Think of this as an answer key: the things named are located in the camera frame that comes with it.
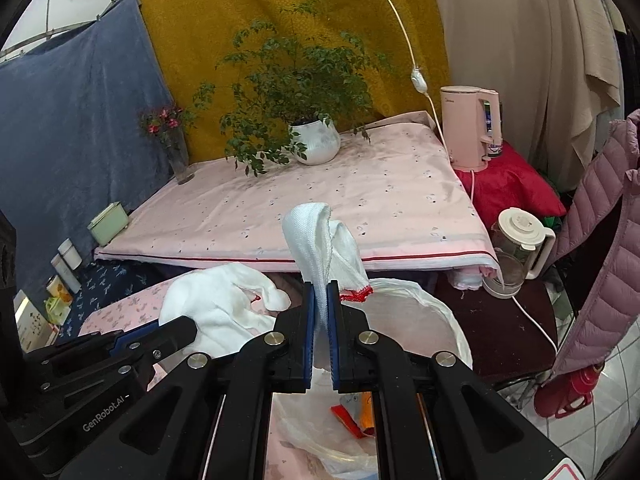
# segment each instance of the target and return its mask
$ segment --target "kettle base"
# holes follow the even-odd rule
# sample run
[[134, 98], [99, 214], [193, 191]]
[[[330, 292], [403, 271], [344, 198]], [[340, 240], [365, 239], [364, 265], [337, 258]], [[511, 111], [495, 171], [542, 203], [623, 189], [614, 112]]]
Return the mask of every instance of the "kettle base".
[[485, 161], [485, 160], [482, 161], [482, 164], [480, 164], [480, 166], [475, 166], [475, 167], [460, 166], [459, 164], [456, 164], [455, 161], [453, 161], [451, 163], [451, 167], [454, 170], [464, 171], [465, 173], [471, 173], [472, 171], [474, 173], [477, 173], [478, 171], [486, 170], [488, 165], [489, 165], [489, 163], [487, 161]]
[[521, 286], [522, 283], [519, 283], [517, 285], [503, 286], [495, 278], [482, 279], [482, 288], [484, 288], [484, 290], [486, 290], [494, 298], [498, 298], [499, 300], [508, 300], [509, 298], [513, 298], [520, 291]]

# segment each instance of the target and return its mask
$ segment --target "red cloth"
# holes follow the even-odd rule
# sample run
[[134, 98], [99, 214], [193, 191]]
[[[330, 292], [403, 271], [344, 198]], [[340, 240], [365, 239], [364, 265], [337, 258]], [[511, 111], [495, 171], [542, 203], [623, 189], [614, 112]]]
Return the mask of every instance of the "red cloth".
[[[455, 171], [471, 194], [471, 173]], [[537, 217], [566, 214], [551, 186], [506, 142], [502, 144], [502, 155], [493, 158], [485, 170], [476, 172], [474, 206], [487, 229], [497, 221], [500, 211], [510, 207], [519, 207]]]

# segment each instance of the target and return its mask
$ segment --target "blue gripper pad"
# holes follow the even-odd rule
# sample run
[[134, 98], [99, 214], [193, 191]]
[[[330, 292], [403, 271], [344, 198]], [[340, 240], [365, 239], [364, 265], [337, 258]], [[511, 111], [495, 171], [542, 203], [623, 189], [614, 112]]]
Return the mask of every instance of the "blue gripper pad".
[[160, 325], [158, 323], [158, 320], [156, 319], [155, 321], [151, 321], [142, 326], [134, 328], [133, 330], [129, 330], [128, 332], [125, 332], [119, 338], [116, 339], [116, 342], [113, 345], [113, 348], [109, 351], [109, 355], [113, 357], [114, 355], [119, 354], [122, 350], [124, 350], [127, 346], [129, 346], [130, 343], [140, 341], [140, 338], [142, 338], [142, 336], [145, 336], [153, 332], [159, 326]]
[[331, 378], [334, 384], [334, 390], [337, 390], [340, 385], [340, 354], [338, 348], [338, 329], [335, 322], [335, 309], [340, 305], [340, 296], [334, 294], [334, 290], [331, 284], [326, 287], [326, 306], [328, 313], [327, 329], [329, 331], [329, 356], [331, 359]]
[[305, 283], [303, 302], [306, 304], [305, 345], [303, 348], [305, 388], [311, 388], [311, 370], [314, 357], [314, 330], [316, 328], [316, 291], [311, 283]]

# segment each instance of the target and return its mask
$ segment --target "pink electric kettle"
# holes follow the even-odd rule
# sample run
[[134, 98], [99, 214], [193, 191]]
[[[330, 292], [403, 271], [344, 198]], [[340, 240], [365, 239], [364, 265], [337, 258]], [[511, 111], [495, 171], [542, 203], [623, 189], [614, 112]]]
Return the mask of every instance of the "pink electric kettle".
[[[455, 170], [482, 171], [490, 160], [490, 144], [502, 145], [498, 92], [475, 86], [443, 86], [442, 127]], [[484, 102], [491, 110], [492, 137], [487, 135]]]

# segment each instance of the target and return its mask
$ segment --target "white flower pot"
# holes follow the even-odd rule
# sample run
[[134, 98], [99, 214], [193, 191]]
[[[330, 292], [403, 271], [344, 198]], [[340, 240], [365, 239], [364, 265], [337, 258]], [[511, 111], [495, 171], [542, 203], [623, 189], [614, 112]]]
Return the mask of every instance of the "white flower pot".
[[310, 166], [329, 162], [340, 150], [340, 134], [335, 129], [334, 122], [324, 124], [322, 121], [315, 123], [292, 126], [294, 132], [299, 133], [294, 137], [295, 142], [306, 144], [306, 160], [294, 155], [302, 164]]

